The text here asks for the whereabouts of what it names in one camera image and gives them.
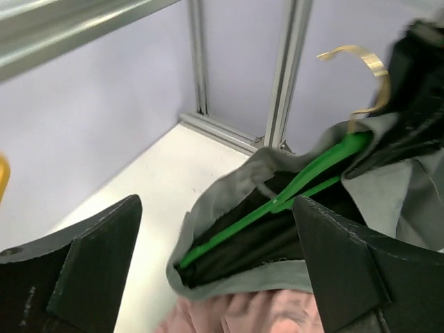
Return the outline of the grey pleated skirt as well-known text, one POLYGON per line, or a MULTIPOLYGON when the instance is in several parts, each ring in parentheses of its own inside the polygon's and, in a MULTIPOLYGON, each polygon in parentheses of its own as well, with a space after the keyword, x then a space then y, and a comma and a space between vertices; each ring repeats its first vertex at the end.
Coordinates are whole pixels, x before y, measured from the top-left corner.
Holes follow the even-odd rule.
POLYGON ((187 213, 166 266, 190 300, 292 289, 367 305, 443 294, 443 126, 343 121, 304 155, 261 148, 187 213))

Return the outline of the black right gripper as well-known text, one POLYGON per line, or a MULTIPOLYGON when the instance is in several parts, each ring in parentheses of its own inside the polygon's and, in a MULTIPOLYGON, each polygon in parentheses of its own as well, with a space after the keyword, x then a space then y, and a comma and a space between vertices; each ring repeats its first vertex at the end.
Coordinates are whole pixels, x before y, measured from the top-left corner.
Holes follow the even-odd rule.
POLYGON ((365 157, 346 173, 348 177, 443 147, 443 28, 418 19, 392 48, 388 66, 391 97, 373 114, 394 114, 395 123, 365 157))

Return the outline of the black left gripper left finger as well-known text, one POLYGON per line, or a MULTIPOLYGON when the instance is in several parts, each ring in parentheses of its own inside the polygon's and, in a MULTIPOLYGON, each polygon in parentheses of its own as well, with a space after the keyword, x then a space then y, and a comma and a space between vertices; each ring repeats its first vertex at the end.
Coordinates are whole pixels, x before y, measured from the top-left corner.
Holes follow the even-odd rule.
POLYGON ((1 252, 1 331, 113 332, 142 202, 130 195, 57 232, 1 252))

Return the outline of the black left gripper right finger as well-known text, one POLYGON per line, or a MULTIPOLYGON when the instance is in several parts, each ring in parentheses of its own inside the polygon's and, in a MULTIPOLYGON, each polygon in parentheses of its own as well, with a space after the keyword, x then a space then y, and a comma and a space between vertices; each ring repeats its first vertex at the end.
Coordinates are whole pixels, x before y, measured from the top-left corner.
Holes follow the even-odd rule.
POLYGON ((443 331, 443 254, 303 196, 293 215, 326 332, 443 331))

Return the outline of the green plastic hanger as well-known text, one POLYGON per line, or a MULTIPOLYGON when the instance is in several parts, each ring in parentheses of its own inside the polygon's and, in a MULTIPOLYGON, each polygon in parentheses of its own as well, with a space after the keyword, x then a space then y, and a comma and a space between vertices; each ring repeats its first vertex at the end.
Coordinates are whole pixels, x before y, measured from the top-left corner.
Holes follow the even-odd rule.
POLYGON ((341 51, 347 51, 361 58, 372 71, 374 77, 376 77, 379 82, 379 90, 375 105, 368 109, 355 110, 352 112, 348 120, 347 132, 338 144, 333 145, 333 147, 327 149, 320 156, 312 160, 275 198, 270 199, 267 203, 247 214, 239 221, 215 234, 206 243, 189 250, 179 261, 178 266, 180 268, 187 268, 198 258, 256 222, 264 215, 268 213, 275 214, 289 209, 294 201, 294 196, 298 194, 305 185, 309 184, 315 177, 339 162, 362 152, 370 144, 372 135, 369 132, 355 131, 356 118, 358 114, 370 114, 378 111, 388 103, 391 89, 389 72, 375 53, 371 53, 369 50, 357 45, 349 44, 339 46, 332 51, 318 55, 317 58, 325 61, 331 60, 341 51))

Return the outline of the pink pleated skirt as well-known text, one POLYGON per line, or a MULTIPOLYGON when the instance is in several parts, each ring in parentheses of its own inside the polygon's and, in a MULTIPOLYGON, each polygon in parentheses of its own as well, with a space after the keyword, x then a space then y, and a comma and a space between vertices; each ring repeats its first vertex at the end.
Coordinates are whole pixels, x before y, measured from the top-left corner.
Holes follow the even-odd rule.
POLYGON ((290 289, 236 293, 208 300, 180 297, 156 332, 323 332, 311 293, 290 289))

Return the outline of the yellow hanger of pink skirt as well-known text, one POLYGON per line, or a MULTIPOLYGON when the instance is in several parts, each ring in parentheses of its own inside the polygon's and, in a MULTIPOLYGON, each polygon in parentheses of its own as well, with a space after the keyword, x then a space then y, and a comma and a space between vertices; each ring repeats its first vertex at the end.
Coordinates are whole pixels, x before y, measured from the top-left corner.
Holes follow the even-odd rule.
POLYGON ((2 200, 10 179, 10 164, 6 156, 0 156, 0 200, 2 200))

